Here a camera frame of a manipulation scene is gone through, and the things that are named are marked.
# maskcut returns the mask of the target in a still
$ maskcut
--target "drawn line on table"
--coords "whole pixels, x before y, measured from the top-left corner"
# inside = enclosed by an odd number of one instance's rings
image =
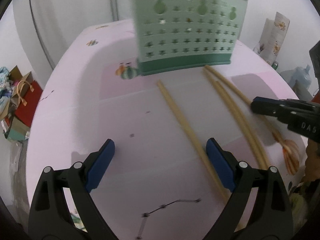
[[[138,232],[138,236],[135,238],[136,240],[141,240],[142,239],[142,233],[143,233],[143,230],[146,226],[146,223],[147,223],[147,218],[154,212],[160,210],[160,209],[165,209],[167,206],[169,205],[172,205],[174,203],[177,203],[177,202],[184,202],[184,203],[199,203],[201,201],[201,198],[198,198],[196,200],[190,200],[190,199],[178,199],[176,201],[173,201],[169,204],[165,204],[165,205],[161,205],[159,208],[149,212],[149,213],[143,213],[142,214],[142,222],[141,222],[141,225],[140,225],[140,228],[139,228],[139,232]]]
[[[39,101],[39,103],[40,103],[42,100],[44,100],[44,99],[48,98],[48,97],[49,97],[49,95],[47,95],[45,98],[42,98],[42,99]]]

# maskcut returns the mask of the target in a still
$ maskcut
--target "dark spot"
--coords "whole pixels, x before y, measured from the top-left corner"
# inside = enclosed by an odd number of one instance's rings
[[[292,181],[289,182],[288,190],[290,190],[291,188],[292,188]]]

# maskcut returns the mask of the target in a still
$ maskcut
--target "red gift bag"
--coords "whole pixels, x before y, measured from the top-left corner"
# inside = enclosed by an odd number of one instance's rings
[[[29,89],[26,92],[24,98],[21,97],[20,91],[22,87],[27,84]],[[36,81],[33,81],[31,84],[22,80],[17,85],[17,94],[19,97],[19,106],[15,111],[15,115],[28,127],[31,127],[33,116],[35,115],[38,102],[40,100],[42,89]]]

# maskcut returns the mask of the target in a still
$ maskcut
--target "rope handle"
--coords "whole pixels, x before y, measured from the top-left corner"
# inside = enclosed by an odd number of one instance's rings
[[[20,102],[22,102],[24,106],[26,106],[27,103],[28,103],[28,102],[21,96],[21,91],[22,91],[22,88],[23,88],[23,86],[24,86],[25,84],[28,84],[28,85],[29,85],[31,92],[33,92],[33,91],[35,90],[35,89],[33,88],[33,86],[32,86],[28,81],[26,81],[26,80],[21,80],[21,81],[18,83],[17,88],[16,88],[16,90],[17,90],[17,95],[18,95],[18,97],[19,97],[18,104],[20,104]]]

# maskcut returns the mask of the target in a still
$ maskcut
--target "floor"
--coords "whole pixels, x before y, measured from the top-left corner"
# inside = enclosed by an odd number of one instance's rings
[[[11,185],[12,192],[14,197],[14,204],[16,208],[17,214],[17,222],[23,226],[23,229],[28,231],[28,217],[29,217],[29,201],[27,195],[27,187],[26,187],[26,153],[27,153],[28,140],[22,143],[21,147],[16,147],[16,152],[12,152],[10,160],[11,163],[14,162],[14,155],[20,153],[20,160],[18,171],[11,174]]]

